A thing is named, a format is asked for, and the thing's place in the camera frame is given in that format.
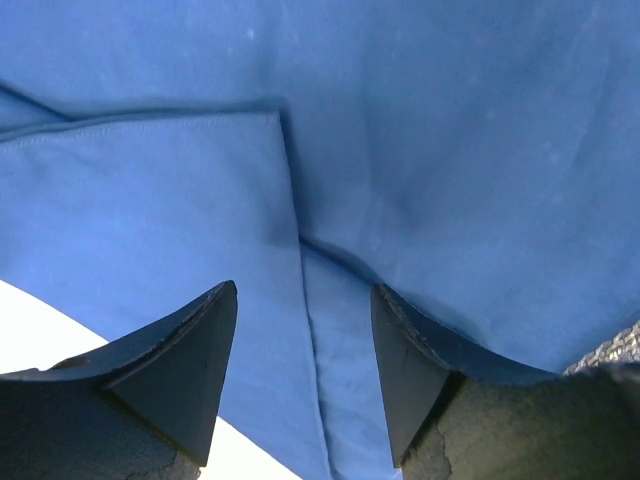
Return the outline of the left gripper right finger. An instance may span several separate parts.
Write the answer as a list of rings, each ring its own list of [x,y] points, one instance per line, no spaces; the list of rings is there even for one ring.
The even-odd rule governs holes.
[[[393,464],[407,479],[635,479],[639,362],[564,375],[494,353],[385,285],[371,323]]]

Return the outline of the blue surgical wrap cloth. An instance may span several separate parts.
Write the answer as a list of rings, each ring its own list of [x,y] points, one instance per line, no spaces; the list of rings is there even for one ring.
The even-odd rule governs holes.
[[[115,339],[231,279],[221,416],[391,479],[369,291],[560,372],[639,318],[635,1],[5,1],[1,277]]]

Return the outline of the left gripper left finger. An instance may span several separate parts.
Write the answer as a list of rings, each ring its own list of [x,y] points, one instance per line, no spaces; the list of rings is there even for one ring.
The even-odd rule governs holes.
[[[100,348],[3,374],[2,477],[198,478],[236,318],[236,286],[225,281]]]

